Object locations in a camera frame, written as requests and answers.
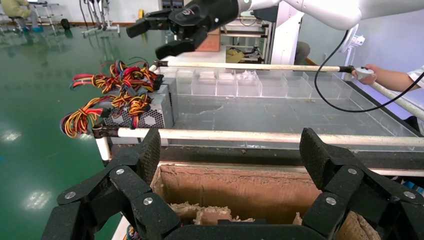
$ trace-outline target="white sleeve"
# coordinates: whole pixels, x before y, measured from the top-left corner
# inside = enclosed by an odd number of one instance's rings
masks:
[[[421,74],[423,74],[423,72],[424,72],[424,65],[422,66],[422,67],[420,67],[420,68],[418,68],[418,69],[416,69],[416,70],[414,70],[414,71],[410,71],[410,72],[408,72],[408,75],[409,75],[409,77],[412,79],[412,80],[417,80],[417,78],[421,75]],[[424,88],[424,79],[421,79],[419,82],[418,82],[418,86],[420,86],[421,88]]]

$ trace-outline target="green epoxy floor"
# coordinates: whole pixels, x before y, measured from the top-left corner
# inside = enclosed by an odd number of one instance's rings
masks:
[[[59,129],[63,116],[101,95],[91,86],[71,91],[72,77],[116,59],[152,63],[165,42],[161,31],[130,39],[124,28],[120,38],[116,32],[83,38],[83,30],[57,39],[49,31],[0,35],[0,239],[40,239],[57,195],[103,169],[93,139],[72,139]],[[111,239],[119,219],[112,217],[96,239]]]

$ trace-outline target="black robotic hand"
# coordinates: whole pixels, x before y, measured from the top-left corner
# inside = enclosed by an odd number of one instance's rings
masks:
[[[166,9],[148,13],[126,29],[130,38],[148,30],[168,30],[176,35],[158,49],[158,59],[193,52],[206,39],[208,32],[223,26],[239,14],[238,0],[193,0],[182,9]]]

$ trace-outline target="handheld controller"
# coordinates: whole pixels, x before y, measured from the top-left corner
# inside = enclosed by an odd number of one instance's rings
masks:
[[[364,67],[364,66],[358,67],[355,70],[356,70],[356,74],[357,74],[357,79],[358,80],[361,80],[363,78],[366,78],[366,77],[371,76],[372,74],[374,74],[374,71],[373,70],[371,70],[371,69],[369,69],[367,67]]]

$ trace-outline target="robotic arm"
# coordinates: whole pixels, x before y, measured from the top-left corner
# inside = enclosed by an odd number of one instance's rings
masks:
[[[360,20],[403,14],[424,9],[423,0],[284,0],[338,30],[349,30]],[[130,38],[148,30],[170,29],[177,36],[156,50],[162,59],[194,51],[207,33],[235,20],[241,12],[274,6],[282,0],[193,0],[183,9],[148,13],[128,27]]]

